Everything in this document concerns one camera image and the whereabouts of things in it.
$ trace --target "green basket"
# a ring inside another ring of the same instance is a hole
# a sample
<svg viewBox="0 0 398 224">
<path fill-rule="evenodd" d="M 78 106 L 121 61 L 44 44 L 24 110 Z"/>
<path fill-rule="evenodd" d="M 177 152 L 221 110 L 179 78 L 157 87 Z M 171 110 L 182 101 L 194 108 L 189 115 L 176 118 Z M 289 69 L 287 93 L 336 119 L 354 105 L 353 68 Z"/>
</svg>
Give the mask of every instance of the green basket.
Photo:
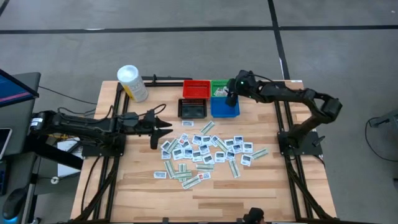
<svg viewBox="0 0 398 224">
<path fill-rule="evenodd" d="M 226 97 L 226 92 L 223 91 L 228 80 L 212 80 L 211 81 L 211 97 Z"/>
</svg>

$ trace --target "blue basket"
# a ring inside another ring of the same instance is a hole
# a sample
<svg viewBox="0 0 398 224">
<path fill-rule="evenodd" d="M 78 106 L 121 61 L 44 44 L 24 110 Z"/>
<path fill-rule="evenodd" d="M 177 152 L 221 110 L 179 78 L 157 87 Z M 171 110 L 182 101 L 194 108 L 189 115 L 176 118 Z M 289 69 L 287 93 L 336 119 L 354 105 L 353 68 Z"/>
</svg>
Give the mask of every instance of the blue basket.
<svg viewBox="0 0 398 224">
<path fill-rule="evenodd" d="M 235 107 L 230 107 L 225 103 L 226 97 L 211 97 L 211 115 L 214 118 L 234 118 L 241 114 L 239 111 L 239 101 L 236 100 Z"/>
</svg>

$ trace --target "plastic basket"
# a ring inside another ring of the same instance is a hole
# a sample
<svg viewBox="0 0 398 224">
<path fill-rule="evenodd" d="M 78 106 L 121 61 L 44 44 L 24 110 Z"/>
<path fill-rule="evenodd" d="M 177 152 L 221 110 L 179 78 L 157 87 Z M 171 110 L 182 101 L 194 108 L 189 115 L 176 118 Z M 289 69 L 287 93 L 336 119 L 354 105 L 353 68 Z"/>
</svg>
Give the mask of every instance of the plastic basket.
<svg viewBox="0 0 398 224">
<path fill-rule="evenodd" d="M 209 99 L 209 80 L 184 80 L 182 96 L 187 99 Z"/>
<path fill-rule="evenodd" d="M 226 92 L 224 91 L 224 87 L 228 80 L 212 80 L 211 81 L 211 97 L 225 97 Z"/>
<path fill-rule="evenodd" d="M 207 107 L 204 99 L 179 99 L 178 117 L 183 119 L 206 118 Z"/>
<path fill-rule="evenodd" d="M 235 107 L 230 107 L 225 103 L 226 97 L 211 97 L 211 115 L 214 118 L 234 118 L 238 116 L 239 100 L 236 100 Z"/>
</svg>

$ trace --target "black tray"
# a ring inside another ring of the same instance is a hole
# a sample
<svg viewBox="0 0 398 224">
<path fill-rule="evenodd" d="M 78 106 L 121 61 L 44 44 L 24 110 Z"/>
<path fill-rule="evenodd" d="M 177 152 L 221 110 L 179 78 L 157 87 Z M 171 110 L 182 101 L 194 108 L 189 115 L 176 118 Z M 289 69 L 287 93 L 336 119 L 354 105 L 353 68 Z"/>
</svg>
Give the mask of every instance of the black tray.
<svg viewBox="0 0 398 224">
<path fill-rule="evenodd" d="M 178 117 L 183 119 L 195 119 L 207 117 L 205 99 L 179 99 Z"/>
</svg>

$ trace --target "plastic container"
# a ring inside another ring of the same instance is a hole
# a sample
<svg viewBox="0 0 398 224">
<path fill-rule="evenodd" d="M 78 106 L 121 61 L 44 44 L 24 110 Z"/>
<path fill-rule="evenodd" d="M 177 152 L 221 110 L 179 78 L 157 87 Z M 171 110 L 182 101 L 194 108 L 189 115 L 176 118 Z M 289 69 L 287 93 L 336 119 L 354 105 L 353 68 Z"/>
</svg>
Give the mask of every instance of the plastic container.
<svg viewBox="0 0 398 224">
<path fill-rule="evenodd" d="M 138 69 L 133 65 L 125 65 L 118 70 L 118 80 L 130 99 L 142 102 L 147 99 L 148 91 L 139 76 Z"/>
<path fill-rule="evenodd" d="M 228 90 L 226 84 L 228 80 L 212 80 L 211 81 L 211 97 L 225 97 Z"/>
<path fill-rule="evenodd" d="M 211 115 L 214 118 L 234 118 L 241 114 L 239 111 L 239 99 L 236 100 L 236 105 L 230 107 L 225 103 L 226 97 L 211 97 Z"/>
<path fill-rule="evenodd" d="M 184 80 L 182 96 L 187 99 L 209 99 L 210 81 L 209 80 Z"/>
<path fill-rule="evenodd" d="M 183 119 L 206 118 L 207 106 L 205 99 L 179 99 L 178 117 Z"/>
</svg>

